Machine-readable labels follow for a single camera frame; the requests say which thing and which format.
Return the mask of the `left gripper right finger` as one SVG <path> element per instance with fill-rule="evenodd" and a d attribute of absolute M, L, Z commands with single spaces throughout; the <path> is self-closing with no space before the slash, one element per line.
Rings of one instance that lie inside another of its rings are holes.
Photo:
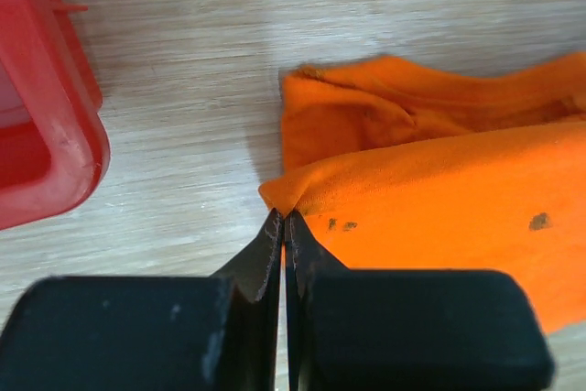
<path fill-rule="evenodd" d="M 359 270 L 303 217 L 284 226 L 293 390 L 545 390 L 555 362 L 526 293 L 493 270 Z"/>

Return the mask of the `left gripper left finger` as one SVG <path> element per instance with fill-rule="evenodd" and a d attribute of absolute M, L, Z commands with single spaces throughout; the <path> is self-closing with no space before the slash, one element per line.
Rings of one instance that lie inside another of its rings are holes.
<path fill-rule="evenodd" d="M 45 277 L 1 334 L 4 390 L 270 390 L 282 218 L 207 277 Z"/>

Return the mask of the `orange t shirt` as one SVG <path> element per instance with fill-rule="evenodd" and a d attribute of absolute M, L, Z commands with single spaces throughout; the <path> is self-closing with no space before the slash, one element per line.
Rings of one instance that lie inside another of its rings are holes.
<path fill-rule="evenodd" d="M 284 173 L 299 213 L 352 268 L 490 268 L 544 331 L 585 318 L 585 56 L 497 78 L 381 57 L 282 83 Z"/>

